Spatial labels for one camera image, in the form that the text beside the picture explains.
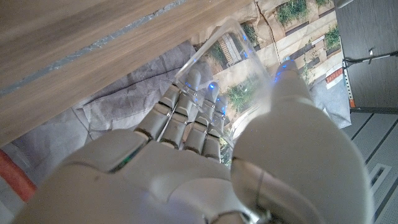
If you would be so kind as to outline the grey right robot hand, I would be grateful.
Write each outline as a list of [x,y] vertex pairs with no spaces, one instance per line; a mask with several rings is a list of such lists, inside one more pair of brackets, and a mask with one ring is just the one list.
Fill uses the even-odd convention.
[[137,129],[67,157],[16,223],[372,223],[358,148],[310,98],[293,60],[275,75],[270,110],[238,138],[227,167],[218,137],[185,128],[171,86]]

